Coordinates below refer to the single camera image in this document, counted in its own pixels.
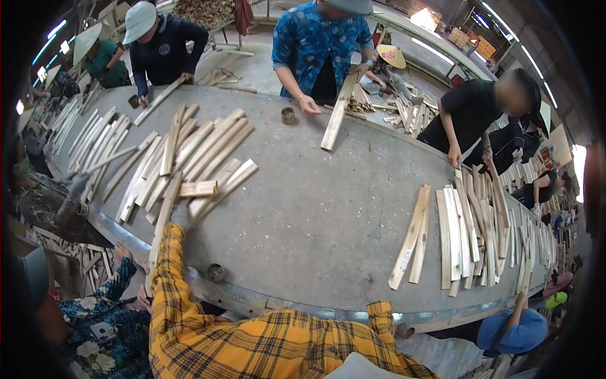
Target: navy jacket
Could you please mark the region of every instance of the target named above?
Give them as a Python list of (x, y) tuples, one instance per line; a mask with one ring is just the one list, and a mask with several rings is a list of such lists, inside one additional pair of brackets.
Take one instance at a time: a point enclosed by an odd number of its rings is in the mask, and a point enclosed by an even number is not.
[[(161, 13), (151, 41), (130, 44), (130, 61), (138, 96), (147, 95), (145, 73), (154, 86), (170, 84), (184, 72), (193, 74), (208, 41), (208, 31), (200, 25), (170, 13)], [(194, 41), (191, 55), (185, 43)]]

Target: green shirt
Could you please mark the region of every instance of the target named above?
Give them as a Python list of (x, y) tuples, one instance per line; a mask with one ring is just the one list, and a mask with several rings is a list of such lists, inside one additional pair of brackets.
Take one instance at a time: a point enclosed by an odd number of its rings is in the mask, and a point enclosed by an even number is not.
[[(114, 45), (114, 43), (112, 43), (109, 39), (99, 41), (95, 58), (92, 61), (88, 58), (85, 59), (88, 74), (92, 78), (98, 80), (103, 74), (104, 67), (107, 66), (107, 64), (112, 60), (112, 57), (116, 53), (117, 49), (118, 46)], [(101, 85), (103, 88), (119, 87), (119, 79), (124, 72), (128, 72), (124, 61), (118, 61), (118, 63), (116, 63), (116, 65), (107, 73), (107, 77), (105, 80), (103, 80), (103, 82), (101, 82)]]

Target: blue floral jacket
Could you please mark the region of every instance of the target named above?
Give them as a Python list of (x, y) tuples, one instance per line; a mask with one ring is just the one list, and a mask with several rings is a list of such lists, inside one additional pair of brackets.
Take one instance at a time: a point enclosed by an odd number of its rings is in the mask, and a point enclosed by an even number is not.
[[(280, 17), (273, 30), (273, 69), (289, 67), (303, 93), (309, 95), (330, 55), (338, 93), (356, 43), (362, 49), (374, 48), (366, 19), (363, 16), (326, 19), (314, 0), (287, 10)], [(292, 98), (285, 88), (282, 88), (280, 96)]]
[(72, 334), (61, 355), (78, 379), (153, 378), (148, 361), (150, 314), (121, 309), (120, 300), (137, 268), (122, 263), (92, 296), (59, 303)]

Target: red cloth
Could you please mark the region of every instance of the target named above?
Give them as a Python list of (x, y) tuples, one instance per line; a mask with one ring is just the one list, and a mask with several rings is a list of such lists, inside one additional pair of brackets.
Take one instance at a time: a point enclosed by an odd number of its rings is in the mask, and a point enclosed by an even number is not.
[(565, 272), (558, 276), (557, 284), (553, 284), (553, 281), (549, 282), (543, 290), (543, 298), (549, 299), (552, 295), (560, 292), (561, 289), (570, 284), (573, 277), (574, 275), (571, 272)]
[(248, 0), (236, 0), (234, 13), (236, 16), (236, 30), (243, 36), (247, 35), (248, 27), (252, 25), (255, 18)]

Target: plaid shirt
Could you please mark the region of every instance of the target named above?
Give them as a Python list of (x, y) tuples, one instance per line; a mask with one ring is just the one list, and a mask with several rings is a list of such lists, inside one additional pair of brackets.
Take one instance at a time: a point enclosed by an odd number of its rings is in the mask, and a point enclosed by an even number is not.
[(184, 230), (169, 224), (152, 275), (150, 361), (156, 378), (322, 378), (352, 352), (414, 378), (437, 378), (393, 339), (391, 305), (367, 306), (368, 326), (322, 320), (295, 310), (232, 323), (206, 315), (184, 281)]

